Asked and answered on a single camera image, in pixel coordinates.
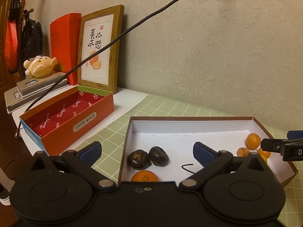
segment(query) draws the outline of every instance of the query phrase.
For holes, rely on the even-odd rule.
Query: wall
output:
[[[169,1],[26,0],[26,7],[48,38],[49,24],[66,13],[123,4],[125,29]],[[121,40],[119,86],[302,129],[302,58],[303,0],[181,0]]]

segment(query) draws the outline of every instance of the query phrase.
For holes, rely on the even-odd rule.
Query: green checkered tablecloth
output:
[[[116,183],[119,176],[127,126],[131,116],[211,117],[231,115],[162,96],[148,95],[132,110],[76,148],[78,151],[94,141],[101,142],[102,156],[92,168]],[[286,139],[286,131],[271,126],[264,127],[274,138]],[[284,188],[286,204],[279,216],[279,220],[288,227],[301,227],[303,225],[303,162],[294,162],[294,165],[298,168],[299,173]]]

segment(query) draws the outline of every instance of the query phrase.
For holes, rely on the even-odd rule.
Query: wooden coat rack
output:
[[[23,18],[24,18],[24,7],[25,7],[25,0],[20,0],[20,16],[17,22],[17,39],[18,39],[18,50],[17,50],[17,64],[18,64],[18,76],[15,79],[19,82],[25,79],[25,69],[23,67],[23,62],[21,58],[21,39],[22,39],[22,31],[23,31]]]

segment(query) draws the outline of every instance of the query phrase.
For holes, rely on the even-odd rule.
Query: framed artwork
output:
[[[124,6],[117,5],[81,18],[78,64],[121,33]],[[120,41],[78,68],[78,84],[116,94]]]

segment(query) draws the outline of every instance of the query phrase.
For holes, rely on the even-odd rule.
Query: plush toy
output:
[[[37,56],[33,62],[26,60],[23,63],[26,71],[25,74],[31,77],[43,78],[52,73],[54,66],[58,63],[57,58],[47,56]]]

